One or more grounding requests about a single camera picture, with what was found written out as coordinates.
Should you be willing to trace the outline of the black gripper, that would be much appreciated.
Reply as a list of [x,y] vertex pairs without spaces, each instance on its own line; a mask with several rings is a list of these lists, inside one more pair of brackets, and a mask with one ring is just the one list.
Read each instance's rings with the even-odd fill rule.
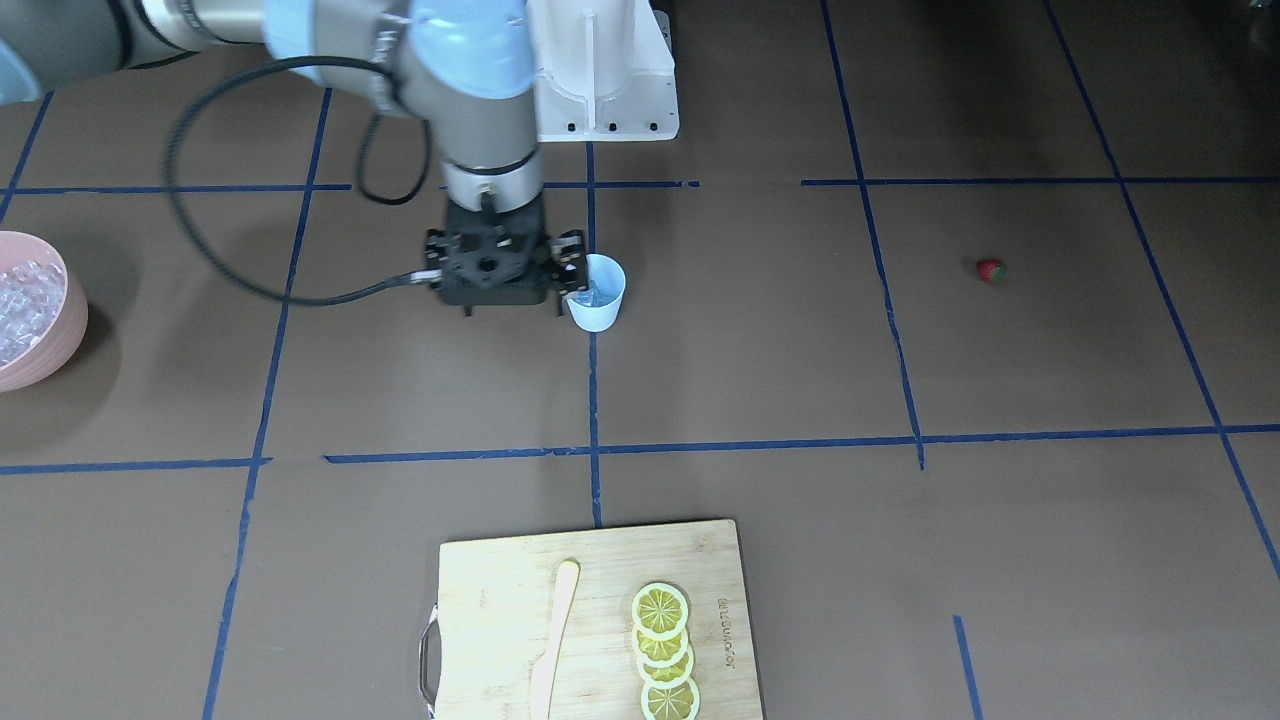
[[[509,211],[472,210],[453,200],[445,204],[445,237],[457,240],[463,251],[524,251],[545,234],[541,200]],[[556,314],[564,316],[567,300],[589,292],[588,237],[584,231],[568,231],[550,238],[548,247]]]

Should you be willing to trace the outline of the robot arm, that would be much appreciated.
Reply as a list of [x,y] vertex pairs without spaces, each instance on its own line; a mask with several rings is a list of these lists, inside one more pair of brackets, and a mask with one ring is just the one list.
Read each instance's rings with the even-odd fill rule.
[[[270,61],[198,96],[166,141],[163,184],[196,251],[234,284],[292,306],[325,307],[426,286],[442,302],[522,306],[590,286],[581,231],[545,228],[535,53],[522,1],[5,1],[3,102],[79,81],[160,67],[215,47],[261,46]],[[445,176],[445,224],[430,229],[421,270],[329,297],[275,292],[210,247],[178,188],[192,126],[220,96],[296,70],[366,99],[372,140],[385,117],[416,120]]]

